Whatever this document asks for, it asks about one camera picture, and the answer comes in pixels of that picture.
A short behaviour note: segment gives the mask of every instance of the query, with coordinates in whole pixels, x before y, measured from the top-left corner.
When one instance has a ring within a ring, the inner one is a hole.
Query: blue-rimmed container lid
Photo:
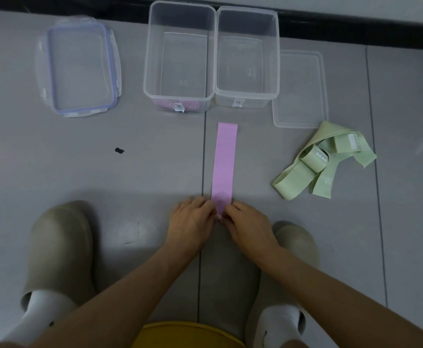
[[[115,36],[93,18],[66,18],[38,41],[36,74],[46,104],[80,117],[107,111],[121,94]]]

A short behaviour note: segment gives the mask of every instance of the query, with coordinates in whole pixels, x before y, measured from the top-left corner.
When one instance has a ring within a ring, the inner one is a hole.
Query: white sticker
[[[235,99],[234,103],[232,104],[232,107],[234,108],[241,108],[245,99]]]
[[[184,105],[183,104],[174,104],[174,111],[184,112]]]
[[[348,140],[350,141],[351,148],[356,150],[358,148],[358,145],[356,144],[356,134],[348,134]]]

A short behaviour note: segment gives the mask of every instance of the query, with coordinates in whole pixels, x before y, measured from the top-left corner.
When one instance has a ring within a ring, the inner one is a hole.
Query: right hand
[[[226,225],[240,250],[260,267],[279,247],[266,215],[244,202],[226,205],[221,223]]]

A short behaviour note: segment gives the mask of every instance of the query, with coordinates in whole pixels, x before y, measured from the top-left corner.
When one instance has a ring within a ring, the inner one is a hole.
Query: clear container lid
[[[65,18],[49,28],[36,49],[41,97],[67,117],[107,111],[121,95],[115,36],[89,17]]]
[[[280,93],[272,119],[281,128],[318,128],[329,120],[323,57],[315,51],[280,51]]]

